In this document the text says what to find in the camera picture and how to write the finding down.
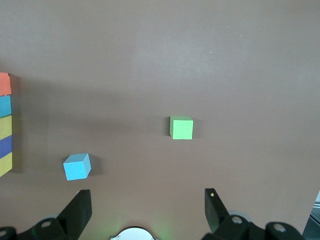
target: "orange-red block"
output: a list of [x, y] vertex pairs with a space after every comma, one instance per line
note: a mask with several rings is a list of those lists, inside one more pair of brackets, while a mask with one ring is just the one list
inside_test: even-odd
[[11, 94], [10, 76], [6, 72], [0, 72], [0, 96]]

